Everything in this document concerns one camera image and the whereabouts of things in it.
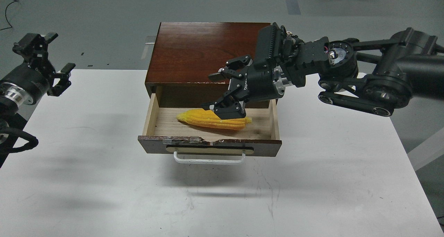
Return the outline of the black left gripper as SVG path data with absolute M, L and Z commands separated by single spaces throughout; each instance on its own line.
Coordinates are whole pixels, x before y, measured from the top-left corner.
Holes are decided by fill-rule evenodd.
M 20 55 L 26 64 L 17 66 L 1 79 L 1 103 L 8 106 L 34 105 L 45 93 L 58 97 L 71 86 L 69 78 L 71 71 L 76 67 L 74 63 L 67 63 L 60 72 L 50 75 L 50 78 L 59 79 L 59 82 L 51 87 L 42 74 L 28 67 L 51 65 L 48 47 L 57 37 L 55 32 L 46 35 L 27 33 L 19 42 L 13 44 L 13 52 Z

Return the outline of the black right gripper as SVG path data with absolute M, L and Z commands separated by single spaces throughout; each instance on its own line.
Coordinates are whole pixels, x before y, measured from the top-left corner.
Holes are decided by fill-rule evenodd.
M 225 62 L 225 66 L 209 75 L 212 82 L 224 79 L 240 79 L 245 75 L 243 88 L 228 89 L 214 102 L 201 104 L 204 110 L 213 111 L 221 120 L 246 117 L 244 102 L 258 102 L 282 98 L 288 80 L 279 65 L 259 68 L 252 63 L 252 57 L 236 57 Z

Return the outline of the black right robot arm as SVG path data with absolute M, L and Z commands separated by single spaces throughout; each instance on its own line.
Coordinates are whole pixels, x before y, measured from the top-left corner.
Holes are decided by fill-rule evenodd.
M 203 103 L 222 120 L 246 117 L 246 103 L 282 98 L 318 74 L 320 101 L 390 117 L 413 96 L 443 99 L 443 47 L 437 37 L 407 28 L 389 39 L 305 42 L 276 23 L 260 29 L 255 57 L 227 60 L 211 81 L 230 79 L 227 91 Z

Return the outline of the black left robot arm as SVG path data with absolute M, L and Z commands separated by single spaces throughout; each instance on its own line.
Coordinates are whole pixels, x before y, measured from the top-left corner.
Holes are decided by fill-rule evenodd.
M 27 33 L 13 45 L 13 52 L 23 62 L 0 83 L 1 164 L 9 154 L 31 150 L 39 143 L 35 136 L 24 131 L 28 120 L 19 114 L 19 109 L 35 105 L 44 94 L 58 97 L 71 86 L 69 78 L 76 65 L 67 63 L 57 72 L 49 60 L 48 47 L 57 36 L 55 32 Z

